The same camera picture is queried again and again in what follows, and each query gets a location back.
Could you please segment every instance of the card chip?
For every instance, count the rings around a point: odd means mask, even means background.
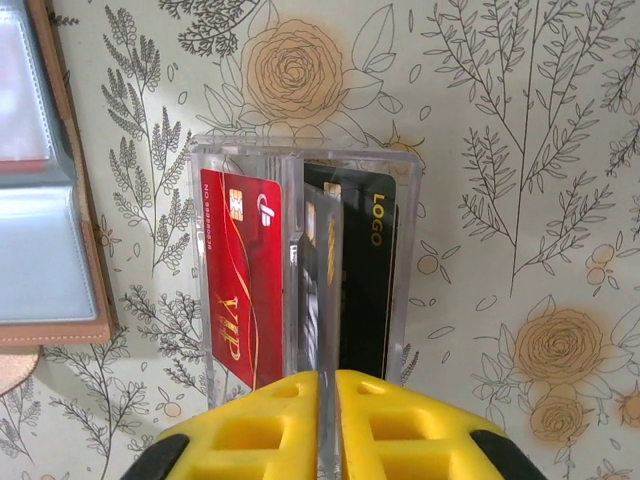
[[[311,245],[316,246],[316,206],[307,202],[307,219],[305,225],[305,232],[307,234],[307,238],[311,242]]]
[[[324,182],[324,193],[340,201],[342,197],[342,185],[338,183]]]
[[[229,212],[231,218],[239,222],[242,221],[242,192],[240,190],[229,189]]]

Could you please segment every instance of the floral wallpaper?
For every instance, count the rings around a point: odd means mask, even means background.
[[[551,479],[640,478],[635,0],[54,0],[120,327],[0,398],[3,472],[112,480],[206,408],[192,135],[424,163],[403,382]],[[247,393],[220,368],[221,398]]]

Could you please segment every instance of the red card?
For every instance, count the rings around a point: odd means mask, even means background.
[[[283,376],[280,184],[202,170],[214,357],[253,389]]]

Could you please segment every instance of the black rubber grip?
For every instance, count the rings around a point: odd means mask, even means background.
[[[518,446],[487,430],[476,430],[471,438],[496,467],[504,480],[547,480]]]
[[[149,446],[120,480],[165,480],[189,444],[181,433]]]

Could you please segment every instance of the card holder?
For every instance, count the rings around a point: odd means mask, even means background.
[[[0,58],[0,345],[106,341],[84,157],[44,1],[0,0]]]

